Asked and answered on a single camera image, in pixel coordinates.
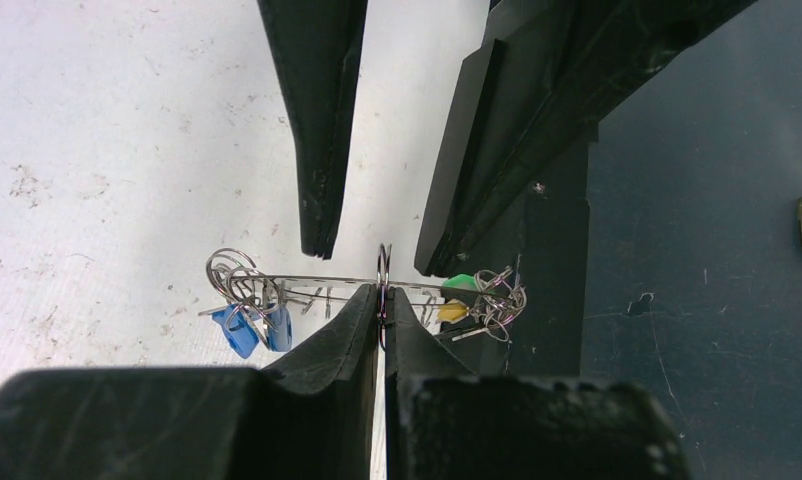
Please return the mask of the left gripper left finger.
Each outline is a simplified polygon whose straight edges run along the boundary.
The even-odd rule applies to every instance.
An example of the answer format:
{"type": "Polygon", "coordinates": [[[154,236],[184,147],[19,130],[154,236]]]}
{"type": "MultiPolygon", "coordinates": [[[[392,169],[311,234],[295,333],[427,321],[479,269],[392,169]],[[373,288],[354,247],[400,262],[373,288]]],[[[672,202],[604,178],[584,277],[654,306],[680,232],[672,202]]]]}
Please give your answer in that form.
{"type": "Polygon", "coordinates": [[[31,370],[0,388],[0,479],[366,479],[378,290],[263,369],[31,370]]]}

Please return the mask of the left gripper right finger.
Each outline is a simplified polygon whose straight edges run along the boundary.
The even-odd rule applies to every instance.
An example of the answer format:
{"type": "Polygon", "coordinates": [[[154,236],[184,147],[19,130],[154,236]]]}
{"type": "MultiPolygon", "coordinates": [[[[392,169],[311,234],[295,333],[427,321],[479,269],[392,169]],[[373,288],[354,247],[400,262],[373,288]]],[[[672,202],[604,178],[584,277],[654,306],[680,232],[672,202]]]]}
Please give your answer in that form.
{"type": "Polygon", "coordinates": [[[671,421],[646,390],[578,378],[479,376],[386,302],[391,479],[686,479],[671,421]]]}

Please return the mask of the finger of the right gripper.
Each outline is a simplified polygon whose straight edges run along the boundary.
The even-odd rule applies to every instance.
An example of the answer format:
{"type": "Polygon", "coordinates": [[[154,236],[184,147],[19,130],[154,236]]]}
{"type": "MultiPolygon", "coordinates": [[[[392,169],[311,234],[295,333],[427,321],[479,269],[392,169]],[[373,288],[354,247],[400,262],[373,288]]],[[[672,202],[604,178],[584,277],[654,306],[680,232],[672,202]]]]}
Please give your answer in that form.
{"type": "Polygon", "coordinates": [[[493,1],[461,66],[415,269],[465,260],[532,178],[743,1],[493,1]]]}
{"type": "Polygon", "coordinates": [[[292,132],[302,252],[328,260],[340,224],[367,4],[258,4],[292,132]]]}

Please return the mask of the blue key tags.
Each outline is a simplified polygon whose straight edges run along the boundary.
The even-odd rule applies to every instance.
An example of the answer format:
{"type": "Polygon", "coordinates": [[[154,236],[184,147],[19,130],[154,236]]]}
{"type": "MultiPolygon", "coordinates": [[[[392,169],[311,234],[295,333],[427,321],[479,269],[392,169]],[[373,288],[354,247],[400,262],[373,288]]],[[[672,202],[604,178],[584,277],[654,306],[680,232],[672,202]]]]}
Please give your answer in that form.
{"type": "Polygon", "coordinates": [[[256,311],[231,304],[207,312],[221,329],[229,347],[248,359],[262,346],[272,352],[288,352],[293,345],[291,315],[285,306],[270,304],[271,312],[256,311]]]}

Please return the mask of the green key tag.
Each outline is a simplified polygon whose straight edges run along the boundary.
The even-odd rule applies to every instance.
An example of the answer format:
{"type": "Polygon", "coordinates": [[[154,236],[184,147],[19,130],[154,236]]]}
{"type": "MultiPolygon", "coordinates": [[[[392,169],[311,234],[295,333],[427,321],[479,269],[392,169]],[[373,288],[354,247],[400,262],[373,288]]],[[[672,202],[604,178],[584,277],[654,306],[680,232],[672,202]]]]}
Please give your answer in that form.
{"type": "Polygon", "coordinates": [[[441,287],[445,289],[460,289],[469,291],[479,290],[475,276],[469,274],[457,274],[447,278],[442,282],[441,287]]]}

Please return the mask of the small metal keyring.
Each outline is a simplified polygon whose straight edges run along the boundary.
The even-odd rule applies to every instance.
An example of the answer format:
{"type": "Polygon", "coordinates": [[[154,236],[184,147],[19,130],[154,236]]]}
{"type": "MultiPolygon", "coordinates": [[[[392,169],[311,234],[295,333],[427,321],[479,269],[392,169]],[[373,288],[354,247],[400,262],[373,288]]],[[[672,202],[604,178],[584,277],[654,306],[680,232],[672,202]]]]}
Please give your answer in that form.
{"type": "Polygon", "coordinates": [[[382,350],[385,349],[385,325],[387,319],[387,299],[389,293],[389,270],[392,245],[381,243],[377,258],[377,287],[378,287],[378,342],[382,350]]]}

